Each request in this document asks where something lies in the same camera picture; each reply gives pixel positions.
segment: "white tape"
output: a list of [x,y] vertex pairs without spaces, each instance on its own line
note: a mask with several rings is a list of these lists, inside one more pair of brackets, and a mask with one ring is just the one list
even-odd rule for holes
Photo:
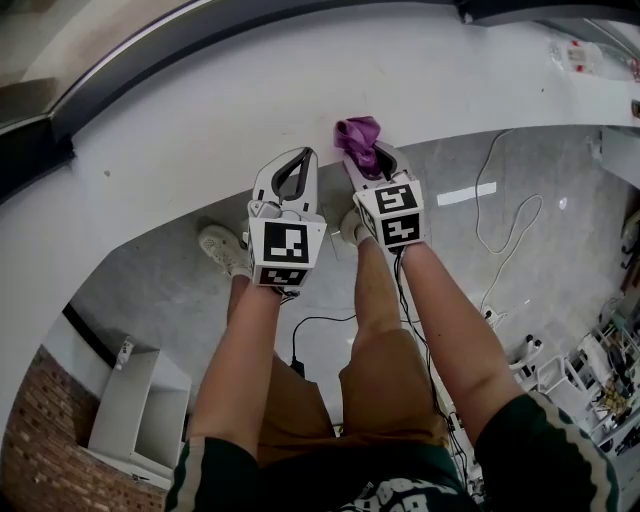
[[[496,193],[496,182],[485,183],[478,185],[478,197],[487,196],[489,194]],[[467,199],[473,199],[476,197],[476,188],[469,187],[460,190],[454,190],[453,192],[447,192],[446,194],[438,194],[438,206],[446,206],[448,204],[460,203]]]

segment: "sneaker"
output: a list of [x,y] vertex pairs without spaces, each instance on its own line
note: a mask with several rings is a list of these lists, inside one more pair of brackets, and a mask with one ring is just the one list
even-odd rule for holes
[[240,245],[240,240],[227,228],[212,224],[198,235],[198,243],[209,258],[215,261],[228,276],[245,275],[249,271],[249,253]]
[[371,236],[371,233],[362,223],[362,219],[360,219],[360,215],[355,208],[349,210],[342,218],[340,222],[340,234],[345,242],[354,247],[358,247],[358,244],[362,240]]

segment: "brick wall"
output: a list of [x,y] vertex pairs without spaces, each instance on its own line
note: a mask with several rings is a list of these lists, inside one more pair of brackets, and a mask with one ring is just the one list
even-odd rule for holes
[[0,488],[17,512],[157,512],[164,492],[134,482],[80,449],[99,400],[40,347],[5,432]]

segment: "floor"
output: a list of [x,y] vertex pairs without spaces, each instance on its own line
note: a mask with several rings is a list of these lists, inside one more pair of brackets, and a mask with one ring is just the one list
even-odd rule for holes
[[[504,256],[491,255],[476,238],[474,200],[438,206],[437,196],[474,185],[494,135],[402,149],[422,183],[427,241],[475,304]],[[529,333],[560,350],[574,346],[595,325],[602,304],[622,280],[619,234],[631,187],[599,168],[590,148],[593,140],[594,127],[516,130],[497,144],[481,181],[497,187],[480,198],[480,231],[494,250],[507,240],[522,201],[534,193],[544,198],[538,221],[487,300],[495,311],[508,313],[497,331],[508,353]],[[319,181],[321,213],[329,227],[302,295],[280,316],[276,350],[287,362],[300,320],[353,314],[357,254],[337,227],[351,205],[350,184],[340,165],[322,168]],[[195,393],[225,328],[229,292],[229,280],[200,251],[196,234],[212,221],[239,233],[248,199],[249,192],[227,198],[119,247],[72,304],[114,352],[124,334],[141,346],[164,350],[192,376]],[[523,209],[512,244],[536,210],[535,201]],[[319,383],[335,422],[342,418],[337,376],[349,360],[355,332],[354,321],[324,320],[311,320],[298,332],[298,357],[307,378]]]

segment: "purple cloth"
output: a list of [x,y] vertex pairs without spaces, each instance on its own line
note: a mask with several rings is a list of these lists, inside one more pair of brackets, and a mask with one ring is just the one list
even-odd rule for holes
[[344,149],[365,176],[378,176],[380,168],[373,143],[380,134],[380,125],[371,117],[351,117],[338,121],[333,129],[333,145]]

